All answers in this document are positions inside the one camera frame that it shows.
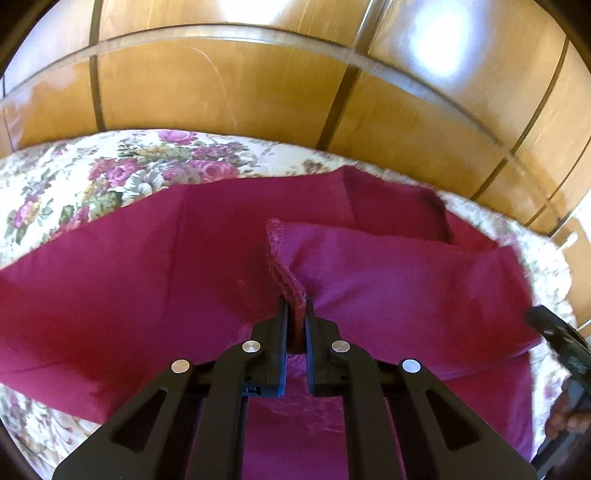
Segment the person's right hand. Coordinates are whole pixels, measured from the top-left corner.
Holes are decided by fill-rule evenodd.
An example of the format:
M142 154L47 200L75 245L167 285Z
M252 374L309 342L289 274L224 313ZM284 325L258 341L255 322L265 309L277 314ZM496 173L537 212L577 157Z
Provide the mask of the person's right hand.
M561 432L584 434L591 423L589 410L574 411L570 407L568 388L572 383L571 378L565 379L562 392L554 402L549 418L545 423L545 434L548 438L555 439Z

